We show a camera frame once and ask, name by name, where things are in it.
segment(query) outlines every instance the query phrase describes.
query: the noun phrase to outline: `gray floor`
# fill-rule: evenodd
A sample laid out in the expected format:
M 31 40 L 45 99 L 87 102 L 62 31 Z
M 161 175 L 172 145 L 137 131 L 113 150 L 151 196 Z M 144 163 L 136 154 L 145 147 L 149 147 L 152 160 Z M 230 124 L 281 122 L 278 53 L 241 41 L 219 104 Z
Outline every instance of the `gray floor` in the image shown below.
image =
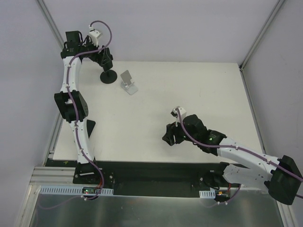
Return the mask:
M 71 196 L 39 195 L 43 207 Z M 155 197 L 75 198 L 52 210 L 36 209 L 32 227 L 282 227 L 276 202 L 268 195 L 240 191 L 227 206 L 214 200 Z

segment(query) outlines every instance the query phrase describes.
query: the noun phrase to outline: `metal frame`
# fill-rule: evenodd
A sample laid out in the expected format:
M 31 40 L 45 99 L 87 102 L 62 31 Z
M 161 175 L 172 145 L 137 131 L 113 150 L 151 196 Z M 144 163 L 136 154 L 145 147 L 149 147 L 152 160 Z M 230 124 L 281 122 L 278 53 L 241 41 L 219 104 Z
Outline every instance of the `metal frame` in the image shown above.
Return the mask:
M 45 17 L 59 46 L 61 48 L 63 48 L 64 40 L 47 8 L 44 0 L 36 0 L 36 2 L 38 4 L 43 16 Z M 266 31 L 272 24 L 273 20 L 276 18 L 278 12 L 281 10 L 282 6 L 285 4 L 285 2 L 286 2 L 286 0 L 277 1 L 276 5 L 274 6 L 273 10 L 271 11 L 269 17 L 267 18 L 265 24 L 263 25 L 261 31 L 259 32 L 256 39 L 254 40 L 254 43 L 251 46 L 249 52 L 247 53 L 243 63 L 240 65 L 241 77 L 243 80 L 244 88 L 245 88 L 245 91 L 247 94 L 247 98 L 249 101 L 249 105 L 251 108 L 251 112 L 253 115 L 254 123 L 256 125 L 258 137 L 259 137 L 260 143 L 262 145 L 263 152 L 265 152 L 263 140 L 262 140 L 262 137 L 260 134 L 258 122 L 257 122 L 255 111 L 254 111 L 253 102 L 252 102 L 251 96 L 250 96 L 250 92 L 249 92 L 248 86 L 245 81 L 245 76 L 243 75 L 242 72 L 243 72 L 243 69 L 245 68 L 245 66 L 247 65 L 247 63 L 249 62 L 249 60 L 251 59 L 251 56 L 257 49 L 257 47 L 258 47 L 260 41 L 262 40 L 263 36 L 265 35 Z M 57 140 L 59 137 L 61 125 L 62 125 L 62 117 L 61 117 L 61 115 L 58 115 L 56 118 L 56 121 L 55 121 L 51 139 L 47 145 L 44 166 L 45 166 L 47 160 L 49 160 L 49 158 L 52 158 L 52 156 L 53 156 L 52 151 L 54 151 L 54 149 L 55 149 L 55 146 L 56 146 L 56 143 L 57 143 Z M 17 226 L 21 226 L 21 227 L 29 226 L 31 218 L 34 213 L 34 208 L 35 208 L 36 200 L 38 197 L 38 192 L 40 190 L 40 185 L 42 185 L 42 184 L 43 185 L 74 185 L 72 183 L 72 180 L 74 177 L 74 171 L 75 171 L 74 167 L 36 167 L 34 169 L 32 178 L 29 183 L 29 187 L 28 187 L 28 190 L 26 193 L 26 198 L 23 202 L 21 213 L 19 214 L 19 217 L 17 219 Z M 277 205 L 280 210 L 280 214 L 281 214 L 284 226 L 296 227 L 297 223 L 296 223 L 295 217 L 293 215 L 292 208 L 290 206 L 286 206 L 279 202 L 277 203 Z

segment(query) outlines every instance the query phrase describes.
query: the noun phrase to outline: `metal bracket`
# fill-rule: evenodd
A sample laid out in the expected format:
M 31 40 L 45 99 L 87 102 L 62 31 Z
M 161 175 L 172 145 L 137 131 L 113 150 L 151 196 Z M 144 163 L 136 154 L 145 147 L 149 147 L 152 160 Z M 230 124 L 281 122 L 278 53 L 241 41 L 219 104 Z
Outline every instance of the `metal bracket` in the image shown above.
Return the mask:
M 121 87 L 130 95 L 133 95 L 138 91 L 138 88 L 134 85 L 132 76 L 128 70 L 121 74 Z

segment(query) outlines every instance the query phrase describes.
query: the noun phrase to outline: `white wall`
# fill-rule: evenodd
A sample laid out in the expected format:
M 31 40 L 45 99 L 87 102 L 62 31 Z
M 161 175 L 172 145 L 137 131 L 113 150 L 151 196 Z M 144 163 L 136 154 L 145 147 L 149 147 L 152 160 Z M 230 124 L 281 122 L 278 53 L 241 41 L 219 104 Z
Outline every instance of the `white wall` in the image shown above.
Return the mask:
M 62 36 L 113 30 L 119 61 L 242 63 L 277 0 L 45 0 Z M 108 40 L 106 28 L 102 28 Z
M 0 3 L 0 226 L 12 227 L 58 110 L 60 48 L 34 0 Z
M 291 156 L 303 173 L 303 1 L 289 0 L 244 70 L 268 154 Z M 303 226 L 303 200 L 293 208 Z

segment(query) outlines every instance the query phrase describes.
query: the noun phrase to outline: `tabletop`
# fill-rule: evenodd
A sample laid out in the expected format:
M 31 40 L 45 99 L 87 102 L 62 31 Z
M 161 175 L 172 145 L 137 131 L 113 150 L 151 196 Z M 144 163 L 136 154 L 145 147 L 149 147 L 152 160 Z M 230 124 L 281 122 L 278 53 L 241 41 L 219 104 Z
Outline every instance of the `tabletop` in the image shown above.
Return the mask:
M 115 61 L 118 79 L 100 81 L 102 68 L 84 61 L 79 89 L 96 126 L 90 137 L 97 161 L 218 163 L 228 159 L 204 153 L 191 142 L 169 146 L 162 140 L 175 121 L 172 108 L 196 114 L 208 129 L 261 152 L 261 146 L 236 63 Z M 120 75 L 129 70 L 138 91 L 129 95 Z M 72 131 L 64 120 L 54 160 L 76 160 Z

